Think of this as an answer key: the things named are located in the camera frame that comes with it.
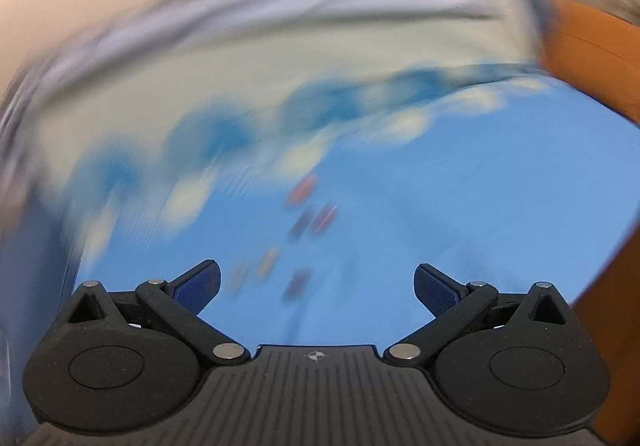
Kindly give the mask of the yellow green fruit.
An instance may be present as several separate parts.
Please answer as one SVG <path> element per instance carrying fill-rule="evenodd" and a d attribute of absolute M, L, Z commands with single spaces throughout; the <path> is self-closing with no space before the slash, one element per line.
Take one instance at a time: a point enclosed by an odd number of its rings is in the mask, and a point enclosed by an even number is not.
<path fill-rule="evenodd" d="M 265 280 L 278 262 L 280 251 L 278 248 L 269 248 L 260 258 L 256 267 L 256 277 Z"/>
<path fill-rule="evenodd" d="M 244 282 L 248 272 L 248 265 L 245 262 L 237 262 L 230 270 L 227 283 L 226 293 L 228 296 L 237 296 L 244 286 Z"/>

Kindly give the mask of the dark red jujube back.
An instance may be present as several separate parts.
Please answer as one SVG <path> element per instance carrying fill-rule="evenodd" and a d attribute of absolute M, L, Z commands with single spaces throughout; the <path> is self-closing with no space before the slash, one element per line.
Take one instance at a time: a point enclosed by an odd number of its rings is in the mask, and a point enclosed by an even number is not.
<path fill-rule="evenodd" d="M 295 223 L 288 232 L 288 240 L 295 242 L 302 238 L 304 232 L 306 232 L 314 221 L 315 215 L 316 211 L 314 208 L 307 206 L 302 213 L 299 214 L 298 218 L 296 218 Z"/>

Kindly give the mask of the dark red jujube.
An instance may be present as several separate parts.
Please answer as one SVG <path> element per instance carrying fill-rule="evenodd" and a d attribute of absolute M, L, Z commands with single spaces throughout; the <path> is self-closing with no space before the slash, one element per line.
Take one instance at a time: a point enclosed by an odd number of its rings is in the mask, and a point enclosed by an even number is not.
<path fill-rule="evenodd" d="M 314 271 L 311 268 L 300 268 L 296 270 L 283 292 L 282 300 L 284 302 L 292 302 L 303 296 L 313 273 Z"/>
<path fill-rule="evenodd" d="M 304 232 L 306 232 L 314 221 L 315 215 L 316 211 L 314 208 L 307 206 L 302 213 L 299 214 L 298 218 L 296 218 L 295 223 L 288 232 L 288 240 L 295 242 L 302 238 Z"/>

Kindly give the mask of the dark red jujube front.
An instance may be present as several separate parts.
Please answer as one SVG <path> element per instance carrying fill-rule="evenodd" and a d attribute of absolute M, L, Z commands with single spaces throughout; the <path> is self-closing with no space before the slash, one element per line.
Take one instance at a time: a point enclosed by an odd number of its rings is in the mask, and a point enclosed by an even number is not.
<path fill-rule="evenodd" d="M 283 292 L 282 300 L 284 302 L 292 302 L 303 296 L 313 273 L 314 271 L 311 268 L 300 268 L 296 270 Z"/>

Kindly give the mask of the wrapped red fruit right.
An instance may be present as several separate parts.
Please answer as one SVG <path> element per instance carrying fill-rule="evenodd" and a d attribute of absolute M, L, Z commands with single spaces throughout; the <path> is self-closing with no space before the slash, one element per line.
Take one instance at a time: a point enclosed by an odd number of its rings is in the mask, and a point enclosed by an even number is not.
<path fill-rule="evenodd" d="M 314 235 L 323 235 L 329 229 L 336 218 L 337 204 L 327 203 L 314 217 L 309 226 Z"/>

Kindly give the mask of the small orange back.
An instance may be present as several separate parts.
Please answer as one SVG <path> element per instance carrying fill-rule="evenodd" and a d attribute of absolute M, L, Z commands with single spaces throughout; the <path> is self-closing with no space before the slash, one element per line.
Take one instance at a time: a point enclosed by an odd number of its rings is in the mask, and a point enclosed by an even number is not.
<path fill-rule="evenodd" d="M 306 202 L 317 187 L 318 178 L 314 174 L 303 177 L 286 197 L 288 206 L 300 206 Z"/>

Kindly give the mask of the blue patterned bed sheet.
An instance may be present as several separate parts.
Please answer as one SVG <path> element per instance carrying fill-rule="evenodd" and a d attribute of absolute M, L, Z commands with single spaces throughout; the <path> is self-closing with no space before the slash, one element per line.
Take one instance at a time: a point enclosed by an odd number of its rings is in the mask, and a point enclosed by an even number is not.
<path fill-rule="evenodd" d="M 574 300 L 636 221 L 639 131 L 534 48 L 492 19 L 401 17 L 161 50 L 33 111 L 32 172 L 6 184 L 61 222 L 79 280 L 127 290 L 216 261 L 201 316 L 250 348 L 390 345 L 427 321 L 412 292 L 423 262 L 510 292 L 548 280 Z M 314 193 L 288 206 L 309 174 Z M 288 240 L 330 202 L 325 234 Z M 237 262 L 247 276 L 228 296 Z M 308 288 L 284 302 L 300 268 Z"/>

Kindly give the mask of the grey blue blanket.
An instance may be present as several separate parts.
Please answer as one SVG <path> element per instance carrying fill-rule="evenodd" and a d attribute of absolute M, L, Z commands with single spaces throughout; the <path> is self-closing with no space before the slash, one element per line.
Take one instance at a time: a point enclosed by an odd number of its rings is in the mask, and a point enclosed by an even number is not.
<path fill-rule="evenodd" d="M 551 0 L 510 0 L 525 30 L 541 36 Z M 298 20 L 445 17 L 494 18 L 498 0 L 157 0 L 76 34 L 14 76 L 1 106 L 1 178 L 27 180 L 32 164 L 24 129 L 32 112 L 66 88 L 161 50 Z"/>

